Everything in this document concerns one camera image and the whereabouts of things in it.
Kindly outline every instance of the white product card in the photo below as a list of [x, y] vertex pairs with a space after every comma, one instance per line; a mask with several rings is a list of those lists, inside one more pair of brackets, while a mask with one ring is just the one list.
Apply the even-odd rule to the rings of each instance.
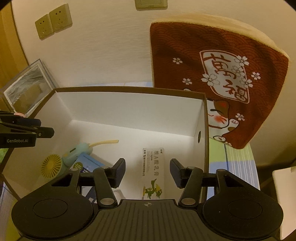
[[142, 200], [164, 199], [164, 149], [143, 149]]

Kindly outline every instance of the green cartoon character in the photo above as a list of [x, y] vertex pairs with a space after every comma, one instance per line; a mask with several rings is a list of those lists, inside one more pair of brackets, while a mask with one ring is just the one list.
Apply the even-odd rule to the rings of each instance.
[[145, 196], [145, 194], [148, 194], [148, 198], [151, 199], [152, 194], [156, 193], [156, 196], [158, 198], [160, 198], [160, 196], [162, 194], [162, 190], [161, 190], [161, 188], [160, 188], [160, 186], [158, 184], [156, 184], [155, 187], [154, 187], [155, 181], [156, 181], [156, 179], [151, 181], [151, 187], [150, 188], [146, 188], [144, 186], [144, 188], [143, 188], [143, 197]]

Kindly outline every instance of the maneki-neko cat illustration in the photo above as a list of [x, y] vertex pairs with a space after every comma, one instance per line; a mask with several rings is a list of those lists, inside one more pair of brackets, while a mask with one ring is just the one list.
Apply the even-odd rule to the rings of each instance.
[[217, 141], [225, 142], [223, 135], [233, 131], [239, 125], [237, 120], [229, 119], [228, 110], [229, 103], [225, 100], [207, 100], [209, 135]]

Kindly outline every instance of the cat face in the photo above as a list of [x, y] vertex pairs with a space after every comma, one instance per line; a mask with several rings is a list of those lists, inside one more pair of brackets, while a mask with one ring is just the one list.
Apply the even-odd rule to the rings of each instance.
[[229, 104], [227, 101], [207, 100], [207, 112], [208, 112], [209, 125], [212, 127], [220, 127], [220, 128], [227, 127], [229, 124], [228, 109], [229, 109]]

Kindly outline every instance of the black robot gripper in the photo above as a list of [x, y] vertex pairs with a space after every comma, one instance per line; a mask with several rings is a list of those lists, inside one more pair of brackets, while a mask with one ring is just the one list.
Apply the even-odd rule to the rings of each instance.
[[[111, 188], [125, 173], [125, 160], [93, 173], [69, 170], [18, 201], [12, 220], [28, 240], [266, 240], [283, 220], [279, 204], [232, 173], [204, 173], [170, 161], [171, 175], [183, 193], [175, 200], [126, 200], [118, 204]], [[93, 186], [97, 204], [79, 194]], [[215, 195], [199, 203], [202, 187]]]

